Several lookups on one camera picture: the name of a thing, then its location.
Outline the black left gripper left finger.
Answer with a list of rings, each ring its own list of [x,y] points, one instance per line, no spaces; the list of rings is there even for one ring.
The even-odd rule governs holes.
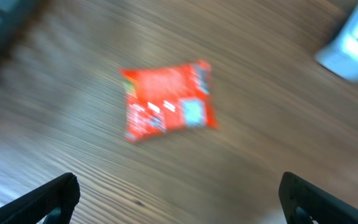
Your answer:
[[[0,208],[0,224],[69,224],[80,200],[77,178],[67,172]]]

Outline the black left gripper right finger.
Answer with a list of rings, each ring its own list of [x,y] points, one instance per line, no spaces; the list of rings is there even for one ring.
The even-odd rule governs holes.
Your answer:
[[[358,209],[291,172],[283,173],[278,196],[289,224],[358,224]]]

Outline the red snack packet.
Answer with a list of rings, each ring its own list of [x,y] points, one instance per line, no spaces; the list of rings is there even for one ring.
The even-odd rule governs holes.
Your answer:
[[[121,69],[129,142],[188,128],[217,128],[205,60],[171,67]]]

